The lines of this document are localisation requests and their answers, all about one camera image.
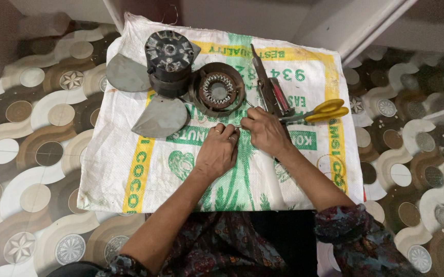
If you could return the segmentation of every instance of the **hand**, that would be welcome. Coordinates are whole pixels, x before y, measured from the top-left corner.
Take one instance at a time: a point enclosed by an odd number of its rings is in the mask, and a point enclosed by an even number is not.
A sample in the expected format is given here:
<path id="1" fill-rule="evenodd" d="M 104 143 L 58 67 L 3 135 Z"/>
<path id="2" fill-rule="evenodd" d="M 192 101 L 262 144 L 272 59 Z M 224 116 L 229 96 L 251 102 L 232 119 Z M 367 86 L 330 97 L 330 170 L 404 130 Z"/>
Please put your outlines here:
<path id="1" fill-rule="evenodd" d="M 210 128 L 196 157 L 194 172 L 200 172 L 211 183 L 236 165 L 239 130 L 234 125 L 218 123 Z"/>
<path id="2" fill-rule="evenodd" d="M 276 116 L 259 106 L 249 108 L 247 113 L 248 117 L 241 119 L 241 125 L 251 132 L 251 144 L 254 147 L 278 159 L 287 150 L 295 148 Z"/>

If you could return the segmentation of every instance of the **scissors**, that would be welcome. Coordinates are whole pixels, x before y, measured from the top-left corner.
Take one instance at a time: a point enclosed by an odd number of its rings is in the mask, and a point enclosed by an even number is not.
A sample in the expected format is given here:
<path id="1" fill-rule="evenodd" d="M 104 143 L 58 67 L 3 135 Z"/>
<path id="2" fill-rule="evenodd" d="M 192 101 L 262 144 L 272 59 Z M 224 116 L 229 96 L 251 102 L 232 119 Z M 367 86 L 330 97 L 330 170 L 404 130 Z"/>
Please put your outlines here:
<path id="1" fill-rule="evenodd" d="M 281 123 L 287 123 L 305 119 L 307 122 L 314 123 L 318 121 L 340 118 L 348 114 L 348 108 L 343 107 L 343 104 L 345 104 L 343 99 L 331 99 L 317 105 L 314 110 L 306 112 L 305 114 L 281 117 L 279 118 L 279 121 Z"/>

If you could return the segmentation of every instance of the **forearm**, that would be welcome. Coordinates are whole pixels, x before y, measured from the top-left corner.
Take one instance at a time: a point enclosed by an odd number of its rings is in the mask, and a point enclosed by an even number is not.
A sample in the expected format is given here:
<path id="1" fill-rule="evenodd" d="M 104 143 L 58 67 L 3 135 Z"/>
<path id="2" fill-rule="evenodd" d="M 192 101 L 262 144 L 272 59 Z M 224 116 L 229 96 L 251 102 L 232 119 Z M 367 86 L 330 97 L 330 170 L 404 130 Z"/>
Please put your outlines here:
<path id="1" fill-rule="evenodd" d="M 164 264 L 177 233 L 212 182 L 194 169 L 133 234 L 120 253 L 132 256 L 156 274 Z"/>
<path id="2" fill-rule="evenodd" d="M 296 180 L 317 211 L 323 211 L 338 205 L 355 205 L 345 193 L 311 164 L 293 145 L 286 147 L 277 158 Z"/>

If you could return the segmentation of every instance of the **white plastic sack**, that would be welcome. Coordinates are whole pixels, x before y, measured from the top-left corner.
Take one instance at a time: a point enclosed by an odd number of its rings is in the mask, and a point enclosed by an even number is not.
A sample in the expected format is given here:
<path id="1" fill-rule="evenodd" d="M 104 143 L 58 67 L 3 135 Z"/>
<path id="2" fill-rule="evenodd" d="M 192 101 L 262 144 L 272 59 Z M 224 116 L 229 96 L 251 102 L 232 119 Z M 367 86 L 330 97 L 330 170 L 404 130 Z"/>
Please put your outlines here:
<path id="1" fill-rule="evenodd" d="M 276 77 L 296 112 L 307 112 L 325 100 L 341 98 L 349 107 L 348 91 L 337 52 L 297 46 L 222 31 L 193 29 L 150 22 L 126 15 L 123 37 L 109 47 L 107 61 L 121 53 L 146 65 L 144 45 L 153 33 L 172 29 L 201 47 L 194 70 L 223 62 L 237 69 L 246 85 L 247 99 L 257 104 L 256 71 L 250 43 L 263 60 L 269 77 Z M 167 138 L 145 138 L 130 129 L 142 114 L 153 91 L 128 93 L 107 84 L 92 140 L 82 166 L 77 205 L 111 212 L 154 212 L 182 184 L 210 127 L 218 122 L 238 125 L 248 106 L 226 118 L 209 118 L 193 105 L 189 125 Z M 288 125 L 294 145 L 356 203 L 362 202 L 362 174 L 350 114 L 342 119 Z M 236 166 L 216 180 L 200 200 L 199 211 L 261 211 L 312 209 L 309 199 L 281 165 L 270 164 L 241 132 Z M 269 185 L 275 168 L 284 205 L 276 203 Z"/>

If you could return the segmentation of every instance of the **patterned sleeve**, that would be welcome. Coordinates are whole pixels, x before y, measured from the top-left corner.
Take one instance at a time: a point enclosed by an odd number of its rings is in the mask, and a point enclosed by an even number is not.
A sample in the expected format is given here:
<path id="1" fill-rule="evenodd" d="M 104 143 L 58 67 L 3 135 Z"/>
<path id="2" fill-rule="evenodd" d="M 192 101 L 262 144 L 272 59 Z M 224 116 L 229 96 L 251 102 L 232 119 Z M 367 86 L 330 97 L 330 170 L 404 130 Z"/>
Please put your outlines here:
<path id="1" fill-rule="evenodd" d="M 422 276 L 396 249 L 393 235 L 359 204 L 318 213 L 314 232 L 333 253 L 344 276 Z"/>
<path id="2" fill-rule="evenodd" d="M 128 255 L 118 255 L 113 258 L 109 267 L 99 271 L 95 277 L 151 277 L 153 275 L 135 258 Z"/>

